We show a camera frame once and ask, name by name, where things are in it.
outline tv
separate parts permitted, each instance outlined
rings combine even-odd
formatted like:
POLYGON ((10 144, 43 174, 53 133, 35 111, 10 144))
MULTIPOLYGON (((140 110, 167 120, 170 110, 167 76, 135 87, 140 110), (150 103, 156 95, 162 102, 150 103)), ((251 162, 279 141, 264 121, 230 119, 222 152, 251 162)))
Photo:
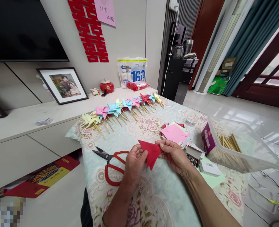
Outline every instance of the tv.
POLYGON ((0 0, 0 62, 21 61, 69 59, 40 0, 0 0))

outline white floor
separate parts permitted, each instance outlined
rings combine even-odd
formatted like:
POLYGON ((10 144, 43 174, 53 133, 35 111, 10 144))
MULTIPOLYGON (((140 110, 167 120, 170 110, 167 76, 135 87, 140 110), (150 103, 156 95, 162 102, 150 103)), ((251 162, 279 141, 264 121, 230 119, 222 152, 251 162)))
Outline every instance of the white floor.
MULTIPOLYGON (((206 115, 247 123, 279 156, 279 108, 233 97, 198 95, 192 91, 188 91, 184 106, 206 115)), ((279 185, 279 171, 269 169, 265 172, 279 185)), ((253 175, 259 183, 251 176, 250 183, 263 195, 279 202, 279 188, 261 172, 255 172, 253 175)), ((81 226, 80 209, 85 187, 84 166, 81 162, 37 199, 26 199, 22 226, 81 226)), ((251 187, 248 187, 245 204, 245 227, 269 226, 272 221, 279 220, 278 211, 271 214, 261 208, 260 204, 269 210, 273 207, 263 197, 256 195, 256 191, 251 187)))

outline floral tablecloth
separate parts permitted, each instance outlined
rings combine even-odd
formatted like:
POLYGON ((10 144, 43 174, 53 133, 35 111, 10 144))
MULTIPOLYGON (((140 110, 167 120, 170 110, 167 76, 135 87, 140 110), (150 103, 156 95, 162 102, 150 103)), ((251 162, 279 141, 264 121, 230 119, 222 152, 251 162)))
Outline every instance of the floral tablecloth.
MULTIPOLYGON (((150 143, 159 140, 162 125, 167 122, 176 121, 184 123, 188 107, 181 106, 175 102, 163 98, 164 108, 157 107, 157 111, 151 114, 142 112, 138 122, 127 113, 130 120, 126 125, 122 120, 122 127, 117 123, 112 127, 112 132, 107 125, 110 134, 105 127, 99 124, 102 136, 92 127, 82 129, 80 125, 83 120, 78 121, 67 133, 66 137, 79 140, 82 145, 84 166, 86 172, 88 197, 91 207, 91 215, 94 226, 101 223, 101 217, 107 210, 118 187, 110 186, 105 180, 106 161, 92 152, 95 146, 105 150, 109 154, 122 150, 130 150, 137 140, 150 143)), ((188 128, 191 132, 192 142, 203 149, 201 132, 207 123, 207 117, 199 113, 199 121, 195 127, 188 128)), ((116 159, 111 160, 113 165, 122 169, 125 166, 116 159)), ((216 196, 242 225, 244 211, 244 197, 247 188, 247 175, 235 170, 218 165, 225 175, 225 181, 214 188, 216 196)), ((122 174, 109 168, 109 177, 113 181, 120 181, 122 174)), ((176 174, 163 159, 157 159, 152 171, 144 169, 142 180, 133 196, 129 206, 127 226, 201 226, 195 205, 192 203, 191 195, 183 180, 176 174)))

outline plastic bag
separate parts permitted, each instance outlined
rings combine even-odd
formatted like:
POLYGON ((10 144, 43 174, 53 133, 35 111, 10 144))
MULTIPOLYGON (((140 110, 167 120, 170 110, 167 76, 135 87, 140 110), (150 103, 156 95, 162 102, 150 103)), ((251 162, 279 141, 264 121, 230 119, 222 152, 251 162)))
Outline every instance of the plastic bag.
POLYGON ((144 81, 137 81, 137 82, 129 82, 127 84, 127 88, 133 90, 133 91, 137 91, 137 90, 142 90, 146 87, 152 87, 150 84, 144 82, 144 81))
POLYGON ((117 60, 121 87, 127 88, 130 82, 146 81, 147 59, 125 57, 117 60))

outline scissors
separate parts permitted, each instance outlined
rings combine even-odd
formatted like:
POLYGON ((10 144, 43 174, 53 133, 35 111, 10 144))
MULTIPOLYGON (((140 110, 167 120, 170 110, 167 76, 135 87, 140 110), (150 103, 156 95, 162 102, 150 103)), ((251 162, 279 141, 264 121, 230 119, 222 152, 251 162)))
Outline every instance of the scissors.
POLYGON ((120 152, 115 152, 114 154, 107 154, 107 152, 103 151, 101 148, 98 148, 98 151, 92 150, 94 153, 96 153, 98 156, 102 157, 103 159, 107 160, 107 165, 105 166, 105 178, 108 184, 110 184, 111 186, 119 186, 121 184, 121 181, 119 182, 113 182, 112 180, 110 180, 109 176, 108 176, 108 166, 112 169, 115 169, 119 172, 121 172, 122 174, 125 173, 125 171, 123 171, 121 168, 118 168, 114 165, 111 165, 109 162, 110 160, 114 157, 118 160, 120 160, 122 163, 126 164, 126 161, 124 161, 123 159, 121 159, 118 154, 123 154, 123 153, 129 153, 129 151, 120 151, 120 152))

